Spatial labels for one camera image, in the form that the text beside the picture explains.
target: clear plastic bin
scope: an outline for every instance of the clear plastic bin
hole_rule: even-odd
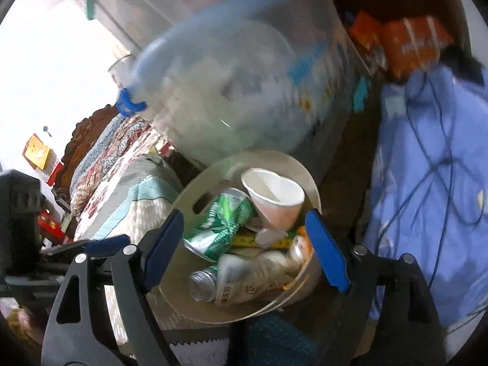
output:
[[[201,165],[277,150],[319,180],[349,117],[359,64],[332,0],[228,0],[155,40],[119,104]]]

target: orange package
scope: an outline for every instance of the orange package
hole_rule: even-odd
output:
[[[427,70],[452,42],[441,22],[431,16],[388,22],[381,30],[388,67],[397,80],[408,78],[415,69]]]
[[[364,11],[360,11],[349,34],[368,52],[373,52],[380,45],[381,23]]]

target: blue cloth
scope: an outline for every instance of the blue cloth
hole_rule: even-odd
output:
[[[100,137],[97,139],[93,147],[89,152],[86,153],[85,158],[83,158],[80,164],[76,167],[69,186],[71,198],[73,197],[73,190],[76,188],[81,176],[83,176],[83,174],[91,168],[98,156],[107,149],[108,145],[114,139],[115,132],[124,120],[125,117],[123,117],[121,114],[117,114],[114,118],[112,118],[111,122],[108,123],[106,128],[100,134]]]
[[[488,83],[487,70],[483,75]],[[413,192],[385,231],[379,255],[397,259],[403,253],[413,254],[430,282],[445,221],[451,165],[432,172],[413,125],[433,165],[448,159],[450,150],[454,159],[452,202],[431,287],[441,323],[450,325],[477,308],[488,292],[488,90],[454,78],[445,66],[426,76],[414,72],[405,87],[387,85],[382,91],[370,192],[373,210],[364,244],[376,250],[381,231]],[[374,305],[371,315],[378,317]]]
[[[317,344],[275,312],[248,319],[230,353],[235,366],[303,366],[312,364]]]

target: trash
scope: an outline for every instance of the trash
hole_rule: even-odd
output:
[[[276,230],[274,228],[263,228],[256,234],[254,241],[260,248],[267,249],[280,239],[287,237],[288,233],[286,231]]]
[[[260,247],[247,248],[243,246],[234,246],[231,247],[227,253],[243,257],[256,257],[258,254],[262,253],[262,251],[263,250]]]
[[[301,225],[300,227],[298,227],[297,228],[297,231],[296,231],[296,234],[297,235],[301,235],[302,237],[307,236],[307,232],[305,231],[305,226],[304,225]]]
[[[254,213],[248,196],[237,188],[219,195],[206,211],[206,216],[190,236],[185,247],[205,260],[217,262],[232,245],[234,235]]]
[[[254,258],[223,255],[219,258],[217,305],[245,303],[268,288],[283,286],[300,270],[296,261],[279,251],[268,251]]]
[[[244,227],[254,233],[258,233],[263,229],[263,222],[259,216],[253,216],[244,223]]]
[[[264,228],[288,231],[295,224],[305,200],[300,185],[266,169],[250,168],[241,175]]]
[[[293,237],[290,236],[290,233],[288,233],[288,237],[286,238],[281,238],[278,241],[270,244],[267,249],[272,250],[272,249],[282,249],[286,250],[289,249],[291,246],[291,243],[293,241]],[[249,248],[257,248],[260,246],[255,242],[254,236],[249,236],[249,235],[239,235],[237,234],[234,237],[234,241],[232,242],[232,246],[236,247],[249,247]]]
[[[320,196],[313,177],[304,168],[304,166],[297,160],[290,156],[276,151],[252,151],[244,152],[239,155],[222,160],[217,164],[207,168],[200,173],[192,183],[190,183],[180,197],[174,202],[173,207],[180,210],[185,218],[185,233],[184,238],[189,238],[193,234],[192,229],[199,227],[207,215],[207,207],[196,208],[195,204],[208,193],[219,194],[223,191],[223,183],[231,187],[241,189],[240,184],[241,174],[250,167],[260,167],[276,172],[280,176],[291,178],[296,181],[306,192],[303,204],[303,211],[313,208],[321,210]],[[245,241],[252,242],[255,237],[255,232],[250,232],[246,226],[252,223],[250,218],[243,223],[234,235],[232,243],[237,241],[238,236],[246,236]],[[299,217],[298,224],[303,224],[303,218]],[[257,221],[257,226],[262,228],[261,222]],[[279,251],[281,253],[280,259],[285,259],[287,263],[295,262],[288,260],[287,252],[289,250],[289,243],[282,246]],[[236,251],[259,253],[254,257],[243,257],[230,255]],[[258,263],[262,255],[268,254],[269,250],[263,250],[257,245],[254,246],[235,246],[225,251],[226,254],[220,256],[220,259],[232,257],[236,259],[250,260],[253,264]],[[219,259],[219,274],[221,272],[221,260]],[[194,321],[200,321],[206,324],[227,324],[234,321],[243,320],[253,315],[272,311],[278,307],[283,307],[285,304],[299,301],[312,292],[314,287],[320,280],[322,275],[320,264],[316,263],[315,255],[312,252],[309,260],[301,266],[296,266],[296,269],[280,275],[277,279],[272,281],[267,289],[252,301],[247,303],[229,303],[230,307],[219,307],[216,304],[217,298],[214,301],[196,301],[192,297],[188,289],[189,276],[195,271],[201,271],[205,267],[214,263],[208,263],[200,256],[191,254],[184,243],[177,247],[171,263],[159,285],[159,290],[164,300],[175,310]],[[292,282],[289,290],[283,290],[285,283]]]
[[[297,235],[291,243],[289,256],[297,264],[302,265],[303,263],[305,263],[305,261],[307,261],[311,252],[312,246],[308,237],[302,237],[301,235]]]
[[[217,295],[218,265],[211,265],[190,274],[189,289],[196,301],[212,301]]]

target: bed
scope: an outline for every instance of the bed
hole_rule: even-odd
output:
[[[114,155],[107,150],[122,148],[123,152],[111,159]],[[108,166],[87,162],[92,154],[98,162],[100,159],[103,163],[111,162]],[[198,174],[198,170],[145,121],[120,117],[109,105],[76,126],[62,162],[64,167],[56,178],[53,193],[59,205],[73,213],[77,220],[75,241],[124,233],[133,243],[138,243],[147,231],[162,225],[179,191]],[[73,186],[72,181],[77,180],[81,184]],[[85,191],[81,205],[76,203],[79,194],[75,187]],[[147,187],[152,195],[145,192]],[[176,314],[162,300],[158,288],[147,298],[182,364],[189,360],[195,365],[202,364],[202,354],[209,351],[220,359],[214,363],[216,366],[225,363],[228,326],[203,325]],[[123,353],[130,354],[131,346],[111,286],[106,286],[106,299],[116,341]]]

